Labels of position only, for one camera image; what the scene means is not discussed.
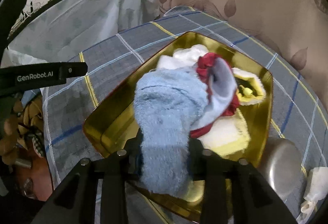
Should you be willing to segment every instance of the plaid bedsheet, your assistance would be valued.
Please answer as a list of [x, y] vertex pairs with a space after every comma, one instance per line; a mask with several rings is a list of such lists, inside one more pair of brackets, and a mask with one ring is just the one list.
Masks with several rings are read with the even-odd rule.
[[[85, 61], [88, 77], [68, 79], [66, 85], [45, 89], [45, 145], [54, 185], [57, 186], [81, 158], [101, 158], [82, 131], [84, 120], [94, 108], [140, 64], [175, 36], [187, 31], [197, 31], [236, 48], [273, 74], [270, 136], [292, 140], [303, 157], [300, 178], [285, 201], [297, 217], [307, 173], [314, 167], [327, 166], [327, 112], [304, 78], [277, 53], [226, 21], [183, 6], [173, 8], [159, 20], [91, 46], [71, 60]], [[127, 204], [130, 223], [189, 223], [133, 191], [127, 194]]]

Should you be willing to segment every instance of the white plastic bag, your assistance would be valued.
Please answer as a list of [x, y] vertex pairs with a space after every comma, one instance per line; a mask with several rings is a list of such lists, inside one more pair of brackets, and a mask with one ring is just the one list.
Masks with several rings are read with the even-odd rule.
[[309, 172], [304, 199], [301, 204], [301, 214], [297, 217], [298, 224], [306, 224], [317, 201], [324, 199], [328, 194], [328, 168], [313, 168]]
[[29, 23], [8, 48], [47, 62], [65, 62], [158, 15], [158, 0], [62, 0]]

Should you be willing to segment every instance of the blue fuzzy sock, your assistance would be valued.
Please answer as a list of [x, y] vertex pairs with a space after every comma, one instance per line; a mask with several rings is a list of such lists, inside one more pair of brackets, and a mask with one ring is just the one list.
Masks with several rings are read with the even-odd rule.
[[149, 191], [178, 197], [186, 189], [190, 126], [208, 103], [206, 88], [189, 68], [156, 70], [138, 81], [134, 116], [143, 133], [140, 181]]

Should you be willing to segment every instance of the yellow object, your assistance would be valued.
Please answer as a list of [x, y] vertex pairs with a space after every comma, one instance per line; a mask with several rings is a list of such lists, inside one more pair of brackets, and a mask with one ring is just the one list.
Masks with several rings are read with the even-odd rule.
[[257, 75], [248, 71], [241, 70], [239, 68], [233, 68], [232, 72], [235, 78], [247, 81], [256, 93], [255, 95], [252, 89], [247, 87], [245, 88], [243, 85], [239, 85], [239, 87], [242, 89], [242, 93], [240, 93], [239, 88], [237, 88], [236, 94], [241, 105], [257, 104], [264, 100], [266, 92], [261, 80]]
[[[84, 61], [84, 56], [83, 56], [83, 53], [82, 52], [80, 52], [79, 56], [80, 56], [81, 62], [85, 62]], [[95, 95], [95, 92], [93, 90], [93, 87], [91, 85], [91, 81], [90, 81], [90, 78], [89, 78], [88, 73], [86, 73], [86, 75], [84, 76], [84, 79], [86, 81], [86, 84], [87, 84], [87, 87], [88, 87], [88, 90], [89, 90], [89, 93], [90, 93], [90, 96], [91, 96], [91, 99], [92, 99], [93, 106], [94, 107], [97, 107], [99, 105], [99, 103], [98, 103], [98, 100], [96, 98], [96, 95]]]
[[233, 116], [219, 117], [211, 130], [198, 138], [204, 148], [211, 149], [219, 156], [244, 151], [250, 141], [247, 123], [239, 109]]
[[[147, 72], [156, 68], [161, 55], [172, 56], [177, 48], [190, 48], [195, 44], [205, 45], [210, 52], [221, 55], [231, 67], [247, 69], [257, 75], [265, 88], [266, 96], [260, 104], [241, 106], [240, 112], [245, 118], [250, 134], [250, 141], [245, 151], [238, 151], [227, 156], [230, 160], [246, 158], [255, 167], [258, 166], [271, 120], [273, 78], [271, 73], [251, 58], [237, 50], [228, 47], [218, 41], [195, 32], [187, 32], [172, 41], [165, 48], [142, 64], [135, 72], [129, 75], [117, 88], [105, 98], [91, 113], [83, 125], [83, 131], [89, 141], [103, 157], [124, 147], [125, 142], [135, 137], [138, 124], [133, 115], [133, 99], [137, 81]], [[150, 198], [175, 214], [191, 221], [199, 222], [201, 203], [198, 203], [203, 194], [201, 182], [191, 187], [188, 201], [171, 197], [169, 195], [150, 193], [149, 191], [135, 187], [140, 193]]]
[[247, 98], [250, 98], [253, 94], [253, 91], [250, 88], [245, 88], [243, 85], [240, 85], [243, 89], [243, 95]]

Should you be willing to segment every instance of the screw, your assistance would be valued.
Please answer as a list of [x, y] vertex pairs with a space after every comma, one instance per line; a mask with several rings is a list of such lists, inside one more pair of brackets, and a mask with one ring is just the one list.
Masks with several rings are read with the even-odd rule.
[[205, 156], [210, 156], [210, 155], [212, 154], [212, 151], [209, 150], [209, 149], [204, 149], [204, 150], [202, 151], [202, 154], [205, 155]]
[[243, 165], [243, 166], [248, 165], [248, 162], [247, 162], [247, 160], [245, 158], [240, 158], [238, 160], [238, 162], [239, 162], [240, 165]]
[[82, 166], [88, 165], [89, 164], [89, 159], [88, 158], [82, 158], [80, 161]]
[[124, 149], [118, 150], [117, 151], [117, 155], [118, 156], [124, 156], [124, 155], [126, 155], [126, 150], [124, 150]]

